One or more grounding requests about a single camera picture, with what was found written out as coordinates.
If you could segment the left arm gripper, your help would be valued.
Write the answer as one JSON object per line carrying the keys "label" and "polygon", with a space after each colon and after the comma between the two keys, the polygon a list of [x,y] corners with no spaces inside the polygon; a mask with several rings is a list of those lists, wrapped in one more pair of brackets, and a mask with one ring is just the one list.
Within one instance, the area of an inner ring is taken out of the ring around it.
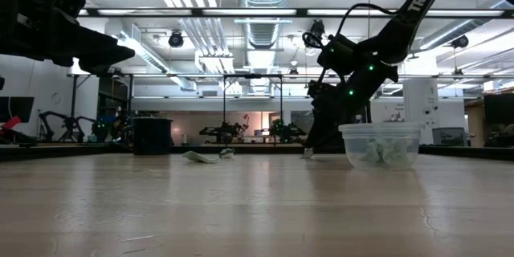
{"label": "left arm gripper", "polygon": [[22,24],[27,33],[27,57],[50,60],[61,67],[72,67],[81,55],[82,71],[105,74],[113,64],[136,54],[118,46],[111,36],[82,27],[76,18],[54,6],[29,6],[22,11]]}

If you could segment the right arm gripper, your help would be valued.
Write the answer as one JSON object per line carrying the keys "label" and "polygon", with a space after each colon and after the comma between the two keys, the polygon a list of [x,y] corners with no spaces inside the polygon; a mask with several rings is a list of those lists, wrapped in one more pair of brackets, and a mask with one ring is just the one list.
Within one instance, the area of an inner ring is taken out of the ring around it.
{"label": "right arm gripper", "polygon": [[397,66],[362,66],[339,83],[331,96],[312,99],[314,122],[304,142],[306,149],[324,147],[336,139],[336,126],[364,108],[386,79],[398,81]]}

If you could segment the clear plastic bowl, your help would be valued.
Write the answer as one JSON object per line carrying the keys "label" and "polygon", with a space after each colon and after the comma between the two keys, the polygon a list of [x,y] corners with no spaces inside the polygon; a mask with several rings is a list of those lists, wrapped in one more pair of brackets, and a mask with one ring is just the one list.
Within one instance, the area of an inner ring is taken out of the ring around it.
{"label": "clear plastic bowl", "polygon": [[[357,169],[388,169],[405,170],[410,169],[418,157],[418,149],[423,124],[417,123],[368,123],[368,124],[343,124],[339,126],[342,139],[345,144],[345,154],[353,167]],[[400,164],[399,167],[391,168],[386,163],[384,165],[371,165],[361,159],[365,155],[367,142],[370,140],[383,142],[384,150],[387,145],[396,145],[403,139],[414,139],[418,144],[418,149],[413,155],[413,163],[408,166]]]}

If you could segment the black ceiling spotlight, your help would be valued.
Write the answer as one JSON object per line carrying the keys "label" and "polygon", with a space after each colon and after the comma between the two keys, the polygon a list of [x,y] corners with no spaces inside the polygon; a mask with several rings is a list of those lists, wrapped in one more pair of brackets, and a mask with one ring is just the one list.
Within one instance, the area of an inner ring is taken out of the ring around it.
{"label": "black ceiling spotlight", "polygon": [[469,45],[469,39],[466,35],[462,35],[458,37],[457,39],[454,39],[451,41],[450,45],[456,49],[456,48],[465,48]]}
{"label": "black ceiling spotlight", "polygon": [[168,39],[168,44],[172,48],[180,48],[184,44],[184,38],[182,37],[181,31],[172,31],[171,36]]}

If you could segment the black monitor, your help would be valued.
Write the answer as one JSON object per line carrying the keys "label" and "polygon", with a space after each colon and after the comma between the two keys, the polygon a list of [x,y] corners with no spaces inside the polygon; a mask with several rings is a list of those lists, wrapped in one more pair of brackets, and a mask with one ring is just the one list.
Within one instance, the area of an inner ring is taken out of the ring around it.
{"label": "black monitor", "polygon": [[0,123],[5,123],[15,116],[22,123],[29,123],[34,102],[34,97],[0,96]]}
{"label": "black monitor", "polygon": [[514,148],[514,94],[484,98],[486,147]]}

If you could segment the red object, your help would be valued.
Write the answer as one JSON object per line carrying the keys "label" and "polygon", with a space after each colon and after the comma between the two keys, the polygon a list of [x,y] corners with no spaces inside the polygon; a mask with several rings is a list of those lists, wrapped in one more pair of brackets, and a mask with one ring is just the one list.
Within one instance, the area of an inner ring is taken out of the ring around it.
{"label": "red object", "polygon": [[6,123],[0,125],[0,130],[12,130],[16,125],[20,124],[22,120],[18,116],[10,118]]}

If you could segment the white LED light strip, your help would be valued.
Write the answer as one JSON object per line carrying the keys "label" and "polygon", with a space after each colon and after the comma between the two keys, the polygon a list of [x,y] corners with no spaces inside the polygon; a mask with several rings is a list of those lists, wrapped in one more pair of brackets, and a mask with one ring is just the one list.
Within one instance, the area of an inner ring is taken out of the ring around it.
{"label": "white LED light strip", "polygon": [[240,16],[240,17],[275,17],[296,15],[294,9],[205,9],[202,11],[205,16]]}
{"label": "white LED light strip", "polygon": [[[347,14],[346,9],[311,9],[307,10],[307,15],[310,16],[335,16],[335,17],[342,17],[345,14]],[[349,12],[350,16],[390,16],[390,14],[387,14],[385,12],[382,12],[380,10],[376,9],[356,9]]]}

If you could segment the grey bin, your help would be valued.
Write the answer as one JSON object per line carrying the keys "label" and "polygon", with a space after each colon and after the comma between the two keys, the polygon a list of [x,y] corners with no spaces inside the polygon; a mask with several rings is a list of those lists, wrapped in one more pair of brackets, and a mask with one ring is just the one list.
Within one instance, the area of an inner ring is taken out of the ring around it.
{"label": "grey bin", "polygon": [[432,136],[435,145],[467,146],[467,134],[464,128],[433,128]]}

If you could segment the wooden cabinet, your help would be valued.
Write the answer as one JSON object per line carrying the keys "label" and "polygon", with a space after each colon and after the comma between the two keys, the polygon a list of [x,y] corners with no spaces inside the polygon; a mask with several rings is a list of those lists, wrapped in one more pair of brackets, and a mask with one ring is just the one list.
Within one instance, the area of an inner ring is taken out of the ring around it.
{"label": "wooden cabinet", "polygon": [[471,147],[483,148],[485,142],[483,100],[467,100],[465,109],[468,115],[468,131],[472,135]]}

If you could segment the black aluminium station frame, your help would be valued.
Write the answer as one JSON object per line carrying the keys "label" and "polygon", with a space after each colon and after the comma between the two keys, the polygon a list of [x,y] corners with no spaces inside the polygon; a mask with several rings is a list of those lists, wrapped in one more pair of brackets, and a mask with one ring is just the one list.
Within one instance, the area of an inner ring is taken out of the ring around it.
{"label": "black aluminium station frame", "polygon": [[[295,154],[303,151],[301,145],[236,145],[241,154]],[[514,149],[473,149],[463,146],[422,145],[418,151],[426,155],[444,157],[469,157],[514,161]],[[107,153],[132,153],[133,148],[121,144],[98,145],[0,145],[0,162],[25,161],[49,157],[74,157]]]}

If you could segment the black shelving frame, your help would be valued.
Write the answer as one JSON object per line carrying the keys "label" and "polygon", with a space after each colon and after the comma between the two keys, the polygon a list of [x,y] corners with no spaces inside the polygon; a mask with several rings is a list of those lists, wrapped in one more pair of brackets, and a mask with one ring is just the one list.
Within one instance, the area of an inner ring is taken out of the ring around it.
{"label": "black shelving frame", "polygon": [[70,116],[83,142],[103,143],[120,137],[132,108],[132,75],[71,75]]}

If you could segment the background black station frame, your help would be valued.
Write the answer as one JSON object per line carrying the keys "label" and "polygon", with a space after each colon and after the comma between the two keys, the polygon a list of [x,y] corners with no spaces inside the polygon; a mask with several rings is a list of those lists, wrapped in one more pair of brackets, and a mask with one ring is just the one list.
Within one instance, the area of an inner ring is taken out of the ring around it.
{"label": "background black station frame", "polygon": [[[226,124],[226,90],[233,84],[232,82],[229,83],[227,86],[227,80],[233,79],[234,82],[237,82],[238,79],[243,78],[246,80],[257,80],[257,79],[273,79],[276,78],[279,80],[279,91],[280,91],[280,97],[279,97],[279,118],[284,118],[284,106],[283,106],[283,85],[284,85],[284,76],[282,74],[259,74],[259,73],[234,73],[234,74],[223,74],[222,75],[222,128],[223,133],[221,140],[223,141],[222,145],[224,145],[225,148],[228,148],[229,143],[225,139],[225,134],[228,134],[225,132],[225,124]],[[255,108],[252,112],[261,112],[261,124],[263,124],[263,113],[266,112],[265,107],[263,106],[263,103],[260,105],[260,107],[257,107],[257,102],[252,103],[253,106],[247,105],[246,108]]]}

